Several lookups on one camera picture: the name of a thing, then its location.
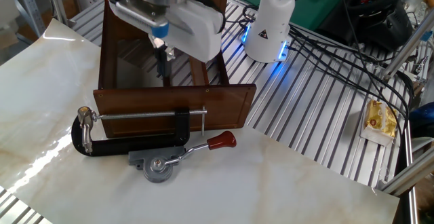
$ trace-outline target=food package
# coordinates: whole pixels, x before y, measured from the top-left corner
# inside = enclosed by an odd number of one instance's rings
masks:
[[[366,107],[366,116],[360,136],[369,141],[387,146],[395,138],[396,119],[392,110],[382,102],[371,100]]]

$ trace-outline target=white marble surface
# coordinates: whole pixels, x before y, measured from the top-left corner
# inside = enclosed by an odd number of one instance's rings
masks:
[[[250,128],[233,130],[236,148],[196,152],[162,184],[126,155],[81,155],[71,125],[80,106],[96,108],[99,55],[53,21],[0,67],[0,185],[52,223],[392,223],[397,198]],[[92,136],[103,138],[100,122]],[[194,133],[187,146],[202,142]]]

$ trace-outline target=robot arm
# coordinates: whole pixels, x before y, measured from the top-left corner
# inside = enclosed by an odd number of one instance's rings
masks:
[[[288,55],[289,21],[295,0],[260,0],[256,20],[243,38],[244,50],[259,62],[284,61]]]
[[[207,62],[220,51],[224,16],[196,0],[110,0],[123,21],[188,55]]]

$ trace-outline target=red handle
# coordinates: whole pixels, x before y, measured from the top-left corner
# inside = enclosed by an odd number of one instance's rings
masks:
[[[235,147],[237,146],[237,140],[233,136],[232,132],[226,131],[222,134],[206,140],[210,150],[219,149],[222,147]]]

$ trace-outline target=clamp screw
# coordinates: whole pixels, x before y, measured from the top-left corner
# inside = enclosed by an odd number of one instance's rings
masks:
[[[160,167],[160,166],[161,166],[161,160],[155,160],[155,161],[154,161],[154,165],[155,165],[156,167]]]

